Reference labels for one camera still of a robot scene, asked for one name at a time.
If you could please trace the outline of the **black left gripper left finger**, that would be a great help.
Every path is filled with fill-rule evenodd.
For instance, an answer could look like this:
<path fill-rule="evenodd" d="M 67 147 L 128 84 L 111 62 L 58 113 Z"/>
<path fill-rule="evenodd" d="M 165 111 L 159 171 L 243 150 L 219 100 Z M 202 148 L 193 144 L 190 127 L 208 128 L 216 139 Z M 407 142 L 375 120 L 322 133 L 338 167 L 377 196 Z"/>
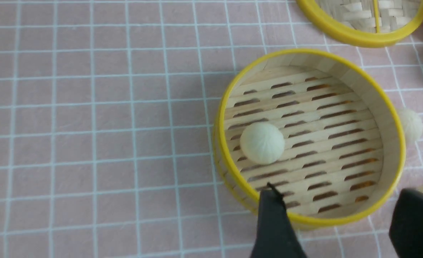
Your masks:
<path fill-rule="evenodd" d="M 260 192 L 251 258 L 306 258 L 287 216 L 283 195 L 272 183 Z"/>

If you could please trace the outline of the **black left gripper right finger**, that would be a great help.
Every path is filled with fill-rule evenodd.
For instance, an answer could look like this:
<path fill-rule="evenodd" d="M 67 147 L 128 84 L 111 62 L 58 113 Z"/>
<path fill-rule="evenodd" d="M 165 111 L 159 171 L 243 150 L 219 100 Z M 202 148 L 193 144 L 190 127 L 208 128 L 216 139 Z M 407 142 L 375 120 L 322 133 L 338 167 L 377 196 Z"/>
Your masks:
<path fill-rule="evenodd" d="M 423 258 L 423 193 L 406 188 L 400 192 L 389 228 L 399 258 Z"/>

